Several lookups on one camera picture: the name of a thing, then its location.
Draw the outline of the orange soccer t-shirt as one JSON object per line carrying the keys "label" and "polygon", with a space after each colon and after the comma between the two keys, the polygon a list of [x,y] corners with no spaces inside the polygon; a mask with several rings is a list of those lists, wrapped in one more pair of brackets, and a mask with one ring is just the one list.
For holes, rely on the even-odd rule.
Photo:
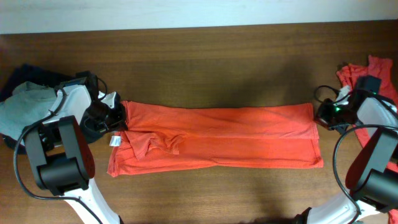
{"label": "orange soccer t-shirt", "polygon": [[323,167],[313,106],[186,109],[124,101],[108,174],[149,174],[213,166]]}

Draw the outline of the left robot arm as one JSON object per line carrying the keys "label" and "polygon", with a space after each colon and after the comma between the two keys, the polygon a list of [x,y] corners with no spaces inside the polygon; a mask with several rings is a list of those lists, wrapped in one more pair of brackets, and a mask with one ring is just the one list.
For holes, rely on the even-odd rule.
{"label": "left robot arm", "polygon": [[25,144],[36,185],[51,194],[42,200],[68,203],[83,223],[122,223],[95,182],[87,137],[124,131],[126,110],[116,92],[100,92],[95,74],[85,71],[56,86],[46,117],[25,128]]}

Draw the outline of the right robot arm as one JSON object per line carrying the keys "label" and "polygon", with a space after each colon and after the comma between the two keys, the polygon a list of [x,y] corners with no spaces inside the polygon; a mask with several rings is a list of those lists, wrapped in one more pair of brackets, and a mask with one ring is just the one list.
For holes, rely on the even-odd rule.
{"label": "right robot arm", "polygon": [[381,79],[367,75],[359,77],[354,88],[335,90],[336,100],[321,102],[315,121],[340,134],[334,161],[348,134],[365,130],[370,138],[344,182],[333,168],[341,193],[319,207],[307,208],[293,223],[359,223],[364,217],[397,208],[397,173],[387,168],[388,163],[397,161],[397,107],[379,94],[380,88]]}

